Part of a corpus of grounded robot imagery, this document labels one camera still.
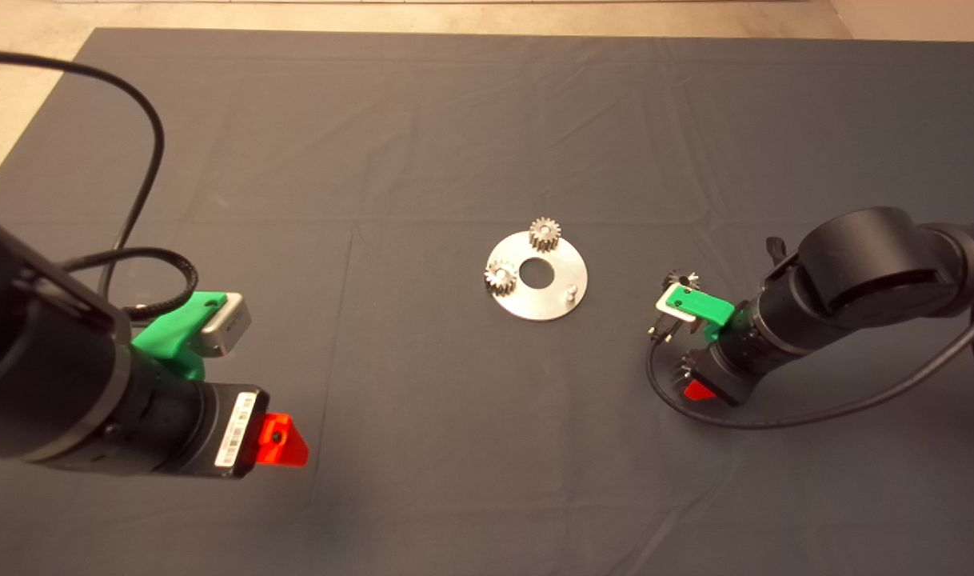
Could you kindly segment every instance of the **metal disc with hole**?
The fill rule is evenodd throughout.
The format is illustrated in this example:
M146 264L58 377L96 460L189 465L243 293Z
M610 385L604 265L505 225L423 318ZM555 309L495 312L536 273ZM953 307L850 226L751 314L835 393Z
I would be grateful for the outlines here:
M553 320L570 313L586 295L586 263L568 240L561 238L550 250L541 252L530 244L529 232L516 232L498 242L487 259L511 262L519 270L527 260L540 258L553 269L554 280L545 288L533 288L516 278L516 287L508 294L494 294L497 303L526 320Z

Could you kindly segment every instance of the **gear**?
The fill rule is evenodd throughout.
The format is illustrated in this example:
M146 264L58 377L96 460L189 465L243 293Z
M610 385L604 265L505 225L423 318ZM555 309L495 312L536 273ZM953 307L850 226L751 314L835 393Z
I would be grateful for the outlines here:
M491 294L503 296L516 287L516 267L510 262L495 260L484 269L484 284Z
M561 226L550 218L533 220L530 225L530 245L538 252L546 252L557 246L561 238Z
M681 272L681 270L671 270L669 276L665 277L662 287L667 290L672 284L681 284L687 288L700 290L700 277L695 272Z

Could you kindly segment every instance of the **white label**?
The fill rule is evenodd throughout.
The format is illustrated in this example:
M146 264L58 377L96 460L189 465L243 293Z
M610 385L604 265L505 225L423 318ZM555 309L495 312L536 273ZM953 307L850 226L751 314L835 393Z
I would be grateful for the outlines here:
M253 415L253 404L256 404L254 391L243 391L238 398L235 398L231 419L228 420L228 427L224 429L224 440L221 440L221 449L217 451L214 466L224 468L234 466L234 460L238 458L238 449L242 448L245 428L249 425L249 416Z

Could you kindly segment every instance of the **small gear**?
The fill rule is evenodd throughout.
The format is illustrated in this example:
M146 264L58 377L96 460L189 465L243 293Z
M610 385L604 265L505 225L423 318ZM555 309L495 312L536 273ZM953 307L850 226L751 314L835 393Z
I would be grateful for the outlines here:
M491 294L503 296L516 287L516 267L510 262L495 260L484 269L484 284Z
M665 277L665 281L662 283L662 287L667 290L672 284L681 284L687 288L693 288L694 290L700 290L700 277L697 276L695 272L681 272L680 270L671 270L669 276Z
M557 246L561 238L561 226L550 218L533 220L530 225L530 245L538 252L546 252Z

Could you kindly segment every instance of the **concrete floor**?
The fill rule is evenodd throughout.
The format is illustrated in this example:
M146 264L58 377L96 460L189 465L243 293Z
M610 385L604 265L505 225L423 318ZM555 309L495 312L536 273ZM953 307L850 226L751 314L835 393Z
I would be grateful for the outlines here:
M0 0L0 49L72 58L96 26L974 40L974 0L448 5L58 4L53 0ZM56 77L42 70L0 66L0 163Z

